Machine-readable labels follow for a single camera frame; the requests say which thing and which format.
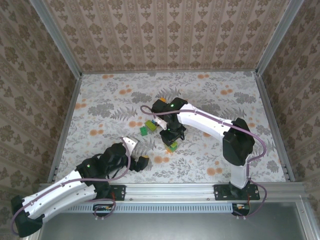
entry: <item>table surface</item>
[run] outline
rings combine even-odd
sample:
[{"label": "table surface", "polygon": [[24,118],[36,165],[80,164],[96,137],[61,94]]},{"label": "table surface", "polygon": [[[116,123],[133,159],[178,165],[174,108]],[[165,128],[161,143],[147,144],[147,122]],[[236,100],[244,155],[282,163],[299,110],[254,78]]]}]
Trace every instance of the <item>table surface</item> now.
[{"label": "table surface", "polygon": [[[267,145],[267,154],[250,164],[252,179],[285,181],[254,75],[248,71],[84,75],[57,179],[128,136],[139,140],[133,156],[148,155],[150,162],[143,171],[129,171],[115,183],[229,182],[230,164],[223,158],[222,144],[212,136],[186,126],[185,140],[178,140],[173,153],[166,151],[160,127],[141,136],[140,128],[152,116],[143,114],[140,106],[175,97],[225,119],[243,118]],[[261,151],[256,142],[252,155]]]}]

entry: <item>green cube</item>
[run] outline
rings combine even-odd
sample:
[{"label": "green cube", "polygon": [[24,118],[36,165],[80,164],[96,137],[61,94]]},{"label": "green cube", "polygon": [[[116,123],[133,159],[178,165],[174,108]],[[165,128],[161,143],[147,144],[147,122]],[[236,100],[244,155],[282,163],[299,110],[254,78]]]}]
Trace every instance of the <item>green cube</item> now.
[{"label": "green cube", "polygon": [[140,132],[141,132],[141,136],[146,136],[148,135],[148,130],[145,126],[140,127]]},{"label": "green cube", "polygon": [[168,152],[173,153],[178,148],[178,143],[175,141],[171,144],[171,146],[165,146],[165,148],[168,150]]},{"label": "green cube", "polygon": [[157,126],[154,125],[154,124],[152,123],[152,121],[150,121],[150,120],[146,121],[146,122],[145,122],[145,125],[148,127],[148,129],[151,130],[151,132],[153,132],[153,131],[155,131],[155,130],[157,129]]}]

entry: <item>metal bar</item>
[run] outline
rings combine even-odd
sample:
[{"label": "metal bar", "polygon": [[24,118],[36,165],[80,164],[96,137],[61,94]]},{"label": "metal bar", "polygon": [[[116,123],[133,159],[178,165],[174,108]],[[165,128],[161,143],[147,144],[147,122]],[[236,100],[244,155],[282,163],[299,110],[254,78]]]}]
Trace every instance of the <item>metal bar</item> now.
[{"label": "metal bar", "polygon": [[308,240],[319,240],[320,231],[316,222],[316,218],[309,202],[300,201],[296,202],[296,208],[300,216],[302,227],[305,236]]},{"label": "metal bar", "polygon": [[68,48],[67,43],[65,42],[64,38],[62,37],[63,34],[59,31],[55,21],[53,20],[50,11],[47,9],[44,1],[39,0],[30,0],[31,4],[33,5],[35,11],[38,13],[41,21],[43,22],[46,30],[51,35],[55,45],[58,47],[60,53],[62,54],[64,60],[68,64],[70,70],[72,71],[73,75],[76,79],[79,79],[81,68],[78,66],[71,50]]},{"label": "metal bar", "polygon": [[288,7],[286,8],[278,26],[273,33],[272,38],[268,43],[268,46],[265,48],[262,57],[260,58],[260,61],[256,66],[258,74],[262,75],[262,73],[265,71],[268,63],[270,62],[272,56],[275,54],[279,44],[284,38],[288,28],[293,22],[303,2],[304,0],[292,0],[289,2]]},{"label": "metal bar", "polygon": [[92,74],[149,74],[149,73],[200,73],[200,72],[255,72],[253,68],[244,68],[244,69],[168,69],[168,70],[135,70],[135,71],[84,71],[83,75],[92,75]]},{"label": "metal bar", "polygon": [[[129,203],[234,203],[234,200],[216,201],[214,185],[219,183],[122,183],[126,185],[125,202]],[[267,189],[269,203],[297,202],[307,198],[302,182],[261,182]],[[49,186],[41,184],[40,190]],[[259,188],[261,202],[265,193]]]},{"label": "metal bar", "polygon": [[77,103],[77,98],[78,98],[78,94],[79,94],[79,91],[80,91],[81,82],[82,82],[81,78],[77,79],[77,81],[75,83],[75,86],[74,86],[74,90],[73,90],[73,94],[72,94],[72,97],[71,97],[71,101],[70,101],[70,105],[69,105],[69,108],[68,108],[68,112],[66,113],[66,116],[65,116],[65,120],[64,120],[62,131],[61,131],[60,139],[59,139],[58,145],[56,147],[56,151],[55,151],[55,154],[54,154],[51,170],[50,170],[49,177],[48,177],[48,180],[47,180],[48,183],[51,183],[53,181],[54,176],[55,176],[55,172],[56,172],[56,170],[58,170],[58,166],[59,166],[60,161],[61,161],[62,153],[64,151],[66,140],[67,140],[67,136],[68,136],[68,132],[69,132],[70,123],[71,123],[72,116],[74,114],[75,106],[76,106],[76,103]]},{"label": "metal bar", "polygon": [[271,134],[272,134],[274,144],[275,144],[276,150],[278,152],[280,161],[283,164],[285,164],[286,169],[287,169],[287,174],[289,175],[290,181],[294,182],[296,180],[295,176],[294,176],[294,172],[292,171],[290,161],[289,161],[286,149],[285,149],[285,145],[284,145],[284,142],[282,141],[282,138],[281,138],[281,134],[280,134],[280,131],[279,131],[279,128],[277,125],[277,121],[276,121],[274,112],[271,107],[271,103],[268,98],[268,94],[267,94],[267,90],[265,88],[264,81],[263,81],[262,76],[260,74],[255,75],[254,78],[255,78],[259,93],[260,93],[260,97],[261,97],[261,101],[262,101],[262,104],[264,107],[265,115],[266,115],[266,118],[269,122]]}]

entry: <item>wire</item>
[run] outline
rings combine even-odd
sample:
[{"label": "wire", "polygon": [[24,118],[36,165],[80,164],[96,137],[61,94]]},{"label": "wire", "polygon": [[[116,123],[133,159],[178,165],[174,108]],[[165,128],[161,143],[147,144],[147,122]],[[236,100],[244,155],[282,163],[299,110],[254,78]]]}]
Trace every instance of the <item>wire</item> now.
[{"label": "wire", "polygon": [[110,181],[114,181],[114,180],[118,180],[120,178],[122,178],[124,175],[126,175],[126,173],[129,171],[130,169],[130,164],[131,164],[131,156],[130,156],[130,152],[129,152],[129,149],[126,145],[126,142],[124,140],[123,137],[121,137],[121,141],[123,142],[123,146],[125,147],[125,154],[128,158],[128,164],[127,164],[127,167],[125,169],[125,171],[120,175],[120,176],[117,176],[115,178],[110,178],[110,179],[105,179],[105,178],[77,178],[77,179],[72,179],[72,180],[69,180],[69,181],[65,181],[59,185],[56,185],[55,187],[45,191],[44,193],[40,194],[39,196],[37,196],[34,200],[28,202],[26,205],[22,206],[18,211],[16,211],[16,213],[13,215],[12,219],[11,219],[11,224],[10,224],[10,227],[11,227],[11,232],[18,236],[19,234],[14,230],[14,223],[15,223],[15,219],[16,217],[24,210],[26,209],[27,207],[29,207],[30,205],[33,205],[36,201],[38,201],[39,199],[41,199],[42,197],[44,197],[45,195],[53,192],[54,190],[64,186],[64,185],[67,185],[67,184],[70,184],[70,183],[74,183],[74,182],[110,182]]},{"label": "wire", "polygon": [[[94,202],[101,202],[101,201],[110,201],[110,202],[113,202],[113,206],[112,206],[111,211],[110,211],[106,216],[103,216],[103,217],[102,217],[102,218],[105,219],[105,218],[110,217],[110,216],[114,213],[117,204],[116,204],[116,201],[115,201],[114,199],[111,199],[111,198],[94,199],[94,200],[89,200],[89,201],[87,201],[87,202],[94,203]],[[98,211],[98,209],[100,209],[100,208],[102,208],[102,207],[105,207],[105,206],[104,206],[104,205],[98,205],[98,206],[96,206],[96,208],[95,208],[95,210],[94,210],[94,212],[93,212],[93,215],[95,216],[95,219],[98,219],[97,211]]]},{"label": "wire", "polygon": [[[150,110],[150,112],[146,112],[143,108],[147,108],[148,110]],[[195,109],[195,110],[182,109],[182,110],[174,110],[174,111],[166,111],[166,112],[154,113],[154,112],[152,112],[152,109],[151,109],[149,106],[147,106],[147,105],[142,105],[142,106],[140,107],[140,110],[141,110],[141,112],[143,112],[144,114],[146,114],[146,115],[152,115],[153,117],[161,116],[161,115],[167,115],[167,114],[195,113],[195,112],[196,112],[196,109]],[[238,130],[238,131],[240,131],[240,132],[243,132],[243,133],[245,133],[245,134],[248,134],[248,135],[252,136],[253,138],[257,139],[257,140],[261,143],[261,145],[262,145],[262,147],[263,147],[263,152],[262,152],[260,155],[258,155],[258,156],[254,156],[254,157],[250,158],[250,159],[247,161],[247,165],[246,165],[246,170],[247,170],[247,171],[246,171],[246,177],[248,178],[248,180],[249,180],[252,184],[257,185],[258,187],[260,187],[260,188],[262,188],[262,189],[264,190],[264,198],[263,198],[260,206],[257,208],[256,211],[254,211],[253,213],[251,213],[251,214],[249,214],[249,215],[247,215],[247,216],[243,216],[243,218],[244,218],[244,217],[247,218],[247,217],[251,217],[251,216],[255,215],[257,212],[260,211],[260,209],[262,208],[262,206],[263,206],[263,205],[265,204],[265,202],[266,202],[266,199],[267,199],[267,189],[266,189],[264,186],[262,186],[261,184],[258,184],[258,183],[256,183],[256,182],[254,182],[253,180],[251,180],[251,178],[249,177],[249,167],[250,167],[250,163],[251,163],[252,161],[257,160],[257,159],[259,159],[259,158],[262,158],[262,157],[267,153],[267,146],[266,146],[265,142],[264,142],[260,137],[258,137],[257,135],[255,135],[254,133],[252,133],[252,132],[250,132],[250,131],[247,131],[247,130],[241,128],[241,127],[237,127],[237,126],[231,125],[231,124],[229,124],[229,123],[226,123],[226,122],[224,122],[224,121],[221,121],[221,120],[219,120],[219,119],[216,119],[216,118],[214,118],[214,117],[212,117],[212,116],[210,116],[210,115],[208,115],[208,114],[205,114],[205,113],[203,113],[203,112],[200,112],[200,111],[197,111],[195,114],[199,114],[199,115],[201,115],[201,116],[203,116],[203,117],[205,117],[205,118],[208,118],[208,119],[210,119],[210,120],[213,120],[213,121],[215,121],[215,122],[217,122],[217,123],[219,123],[219,124],[221,124],[221,125],[225,125],[225,126],[227,126],[227,127],[230,127],[230,128],[236,129],[236,130]]]}]

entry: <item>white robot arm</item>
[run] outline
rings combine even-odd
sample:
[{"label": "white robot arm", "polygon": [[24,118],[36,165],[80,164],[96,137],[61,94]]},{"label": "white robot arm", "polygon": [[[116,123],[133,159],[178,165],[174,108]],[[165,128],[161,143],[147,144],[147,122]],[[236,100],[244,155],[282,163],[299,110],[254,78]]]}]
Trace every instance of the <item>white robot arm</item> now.
[{"label": "white robot arm", "polygon": [[180,111],[154,116],[154,120],[163,128],[160,135],[167,146],[178,138],[184,140],[186,128],[183,125],[199,129],[222,142],[223,156],[231,164],[230,183],[238,189],[243,189],[247,185],[247,161],[249,154],[253,151],[255,143],[253,137],[213,120],[216,119],[249,131],[243,119],[238,118],[232,121],[214,116],[178,97],[169,104],[157,100],[152,105],[151,111],[155,114]]},{"label": "white robot arm", "polygon": [[[107,198],[110,193],[110,185],[107,181],[81,181],[81,179],[105,179],[110,173],[127,166],[129,161],[131,171],[143,170],[148,165],[148,158],[140,157],[138,161],[135,161],[133,158],[128,159],[126,155],[126,149],[128,149],[131,156],[138,142],[128,137],[122,139],[126,147],[123,146],[123,143],[114,143],[103,154],[85,159],[76,166],[75,170],[44,190],[26,197],[19,195],[14,197],[11,200],[13,215],[20,208],[31,203],[15,218],[19,236],[24,238],[35,233],[43,223],[74,205],[88,200]],[[38,196],[47,191],[50,192],[35,201]]]}]

